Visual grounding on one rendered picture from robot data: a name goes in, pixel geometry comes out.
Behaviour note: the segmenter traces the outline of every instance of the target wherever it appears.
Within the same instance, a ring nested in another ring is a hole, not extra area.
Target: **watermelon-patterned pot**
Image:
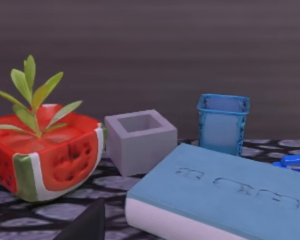
[[[59,104],[44,104],[37,111],[41,129]],[[28,202],[56,199],[79,187],[97,167],[105,142],[105,128],[88,116],[70,113],[59,123],[67,126],[41,138],[0,129],[0,182]],[[0,124],[28,130],[15,115],[0,117]]]

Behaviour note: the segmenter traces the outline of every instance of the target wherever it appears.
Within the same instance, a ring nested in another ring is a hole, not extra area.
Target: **gray wall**
[[[300,0],[0,0],[0,89],[28,54],[51,103],[157,109],[197,136],[201,93],[251,98],[248,138],[300,138]],[[0,98],[0,115],[11,105]]]

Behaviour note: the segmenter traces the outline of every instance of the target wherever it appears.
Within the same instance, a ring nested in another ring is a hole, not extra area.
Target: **table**
[[[197,144],[195,140],[180,142]],[[242,156],[271,163],[288,154],[300,154],[300,140],[246,140]],[[122,177],[111,160],[103,158],[80,188],[44,204],[26,203],[0,185],[0,240],[52,240],[99,197],[106,203],[106,240],[158,240],[128,226],[125,219],[126,191],[141,177]]]

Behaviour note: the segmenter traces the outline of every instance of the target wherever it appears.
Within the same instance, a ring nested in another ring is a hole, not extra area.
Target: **blue plastic bin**
[[[199,141],[202,148],[240,156],[250,99],[245,96],[202,94],[199,112]]]

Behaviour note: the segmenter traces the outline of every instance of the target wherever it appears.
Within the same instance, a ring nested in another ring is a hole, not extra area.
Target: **gray box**
[[[177,129],[156,110],[105,117],[106,152],[122,176],[145,174],[175,147]]]

